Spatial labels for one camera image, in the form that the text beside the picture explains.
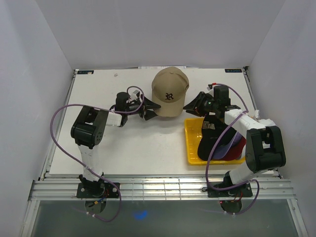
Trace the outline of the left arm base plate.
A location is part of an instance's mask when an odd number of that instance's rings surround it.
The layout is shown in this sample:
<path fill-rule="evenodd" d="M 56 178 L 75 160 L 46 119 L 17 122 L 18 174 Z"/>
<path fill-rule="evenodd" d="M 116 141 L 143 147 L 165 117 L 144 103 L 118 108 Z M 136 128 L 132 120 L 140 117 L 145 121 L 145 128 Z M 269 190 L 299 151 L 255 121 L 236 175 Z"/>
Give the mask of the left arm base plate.
<path fill-rule="evenodd" d="M 79 183 L 77 188 L 77 198 L 119 198 L 118 188 L 120 183 L 115 183 L 117 187 L 110 183 L 101 183 L 96 186 L 88 186 Z"/>

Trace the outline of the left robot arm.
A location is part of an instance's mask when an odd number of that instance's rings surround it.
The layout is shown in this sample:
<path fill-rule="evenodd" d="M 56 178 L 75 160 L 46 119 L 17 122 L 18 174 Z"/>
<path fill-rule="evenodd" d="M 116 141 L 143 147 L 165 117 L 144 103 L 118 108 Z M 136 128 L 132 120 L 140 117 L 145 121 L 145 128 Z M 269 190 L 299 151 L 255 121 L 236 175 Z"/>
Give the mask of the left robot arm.
<path fill-rule="evenodd" d="M 117 94 L 116 103 L 110 110 L 83 106 L 71 128 L 71 137 L 77 144 L 84 172 L 79 176 L 83 188 L 93 197 L 100 197 L 105 191 L 103 171 L 98 156 L 98 145 L 101 143 L 107 126 L 123 127 L 129 115 L 139 115 L 150 120 L 157 116 L 155 109 L 161 105 L 147 99 L 136 90 L 131 95 L 127 92 Z"/>

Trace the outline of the beige baseball cap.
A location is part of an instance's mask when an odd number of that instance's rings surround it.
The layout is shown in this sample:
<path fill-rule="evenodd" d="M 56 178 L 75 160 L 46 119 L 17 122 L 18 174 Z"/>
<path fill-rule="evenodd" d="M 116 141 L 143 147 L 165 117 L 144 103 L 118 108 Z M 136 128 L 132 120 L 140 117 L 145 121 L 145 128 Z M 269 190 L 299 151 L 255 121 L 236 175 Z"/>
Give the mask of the beige baseball cap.
<path fill-rule="evenodd" d="M 189 85 L 186 74 L 176 67 L 159 71 L 152 81 L 152 101 L 160 105 L 154 112 L 165 118 L 179 116 L 183 111 Z"/>

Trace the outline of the purple baseball cap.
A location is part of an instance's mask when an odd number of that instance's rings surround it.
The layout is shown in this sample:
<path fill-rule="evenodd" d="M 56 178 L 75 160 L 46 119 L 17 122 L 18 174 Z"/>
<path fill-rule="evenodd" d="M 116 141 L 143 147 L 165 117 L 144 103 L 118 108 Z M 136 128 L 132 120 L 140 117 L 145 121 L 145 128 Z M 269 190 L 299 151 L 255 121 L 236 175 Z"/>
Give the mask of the purple baseball cap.
<path fill-rule="evenodd" d="M 229 152 L 229 150 L 236 146 L 242 139 L 242 135 L 238 132 L 235 133 L 231 141 L 227 145 L 217 147 L 213 153 L 212 159 L 220 160 Z"/>

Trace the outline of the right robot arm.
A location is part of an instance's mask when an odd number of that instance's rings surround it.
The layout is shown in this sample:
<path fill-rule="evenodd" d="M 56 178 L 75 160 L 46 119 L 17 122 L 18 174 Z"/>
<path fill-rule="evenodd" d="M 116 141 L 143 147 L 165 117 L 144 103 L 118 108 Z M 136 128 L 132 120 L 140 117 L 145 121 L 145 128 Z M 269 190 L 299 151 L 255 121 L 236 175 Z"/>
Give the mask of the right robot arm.
<path fill-rule="evenodd" d="M 211 113 L 222 123 L 225 129 L 211 147 L 207 165 L 216 157 L 224 157 L 231 149 L 234 139 L 224 149 L 218 145 L 229 129 L 234 129 L 234 136 L 242 136 L 246 140 L 245 161 L 237 168 L 228 171 L 223 182 L 217 186 L 207 183 L 208 188 L 235 196 L 241 186 L 250 182 L 257 173 L 285 166 L 286 156 L 282 134 L 279 127 L 270 119 L 256 119 L 248 115 L 248 108 L 243 110 L 231 104 L 229 92 L 232 87 L 222 83 L 208 86 L 213 94 L 201 91 L 197 97 L 183 109 L 197 117 L 207 118 Z"/>

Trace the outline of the black baseball cap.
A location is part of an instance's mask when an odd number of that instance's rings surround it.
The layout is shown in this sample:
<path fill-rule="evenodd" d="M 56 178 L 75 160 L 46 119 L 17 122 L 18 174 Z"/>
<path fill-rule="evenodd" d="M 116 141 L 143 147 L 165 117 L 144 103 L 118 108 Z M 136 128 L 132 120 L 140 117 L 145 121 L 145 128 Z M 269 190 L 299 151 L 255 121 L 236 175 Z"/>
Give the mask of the black baseball cap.
<path fill-rule="evenodd" d="M 202 139 L 197 150 L 197 155 L 200 159 L 208 160 L 209 154 L 217 139 L 227 127 L 228 126 L 222 123 L 216 116 L 207 115 L 204 117 L 201 128 Z M 235 133 L 236 131 L 233 128 L 229 128 L 216 147 L 227 145 Z"/>

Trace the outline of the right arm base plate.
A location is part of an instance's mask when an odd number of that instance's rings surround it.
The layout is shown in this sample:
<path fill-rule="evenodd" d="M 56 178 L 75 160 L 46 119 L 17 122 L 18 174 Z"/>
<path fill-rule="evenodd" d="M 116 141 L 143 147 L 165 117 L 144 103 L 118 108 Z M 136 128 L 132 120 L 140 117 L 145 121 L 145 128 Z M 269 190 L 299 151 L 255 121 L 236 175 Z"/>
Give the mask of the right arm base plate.
<path fill-rule="evenodd" d="M 249 182 L 235 188 L 229 188 L 228 190 L 215 190 L 211 189 L 210 187 L 203 187 L 201 190 L 203 192 L 206 192 L 209 198 L 250 198 L 253 196 L 253 192 Z"/>

